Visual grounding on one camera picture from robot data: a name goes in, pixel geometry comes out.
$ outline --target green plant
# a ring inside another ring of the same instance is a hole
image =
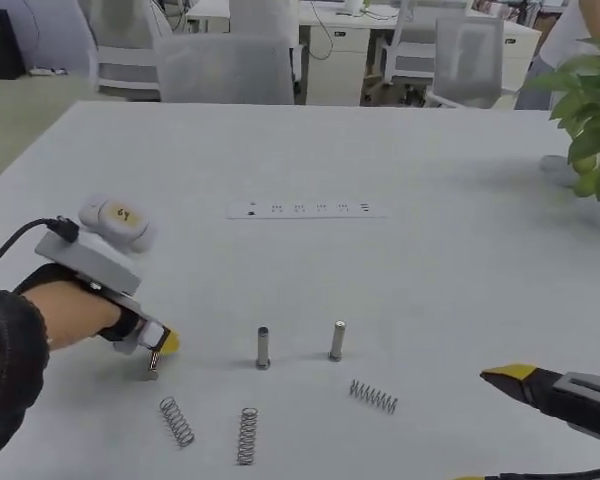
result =
[[[600,50],[600,40],[585,43]],[[543,88],[564,94],[551,113],[560,120],[572,142],[568,162],[580,174],[576,195],[596,195],[600,200],[600,55],[580,55],[562,64],[555,72],[525,83],[523,88]]]

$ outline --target metal pin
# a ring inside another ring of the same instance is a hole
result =
[[[342,340],[344,339],[344,329],[346,323],[338,320],[333,330],[333,341],[331,342],[331,351],[329,352],[329,360],[339,362],[342,360]]]
[[[158,379],[158,362],[160,361],[160,353],[151,352],[151,358],[149,359],[149,369],[147,370],[148,380]]]
[[[266,370],[270,366],[269,329],[267,327],[260,327],[258,329],[258,359],[256,360],[256,368],[258,370]]]

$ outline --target hand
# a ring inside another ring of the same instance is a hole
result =
[[[22,293],[44,318],[49,348],[57,350],[96,335],[120,318],[120,307],[82,290],[71,282],[58,281]]]

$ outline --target coil spring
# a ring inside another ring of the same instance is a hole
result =
[[[187,447],[195,440],[191,426],[184,418],[175,398],[167,397],[160,402],[160,412],[180,448]]]
[[[258,410],[243,408],[240,415],[240,436],[238,438],[238,464],[251,465],[256,450],[256,428]]]
[[[387,395],[386,393],[371,388],[369,385],[353,380],[349,388],[349,395],[356,397],[366,403],[370,403],[387,413],[393,414],[398,405],[398,399]]]

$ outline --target power strip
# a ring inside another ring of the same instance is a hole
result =
[[[229,219],[383,218],[377,205],[365,202],[232,202]]]

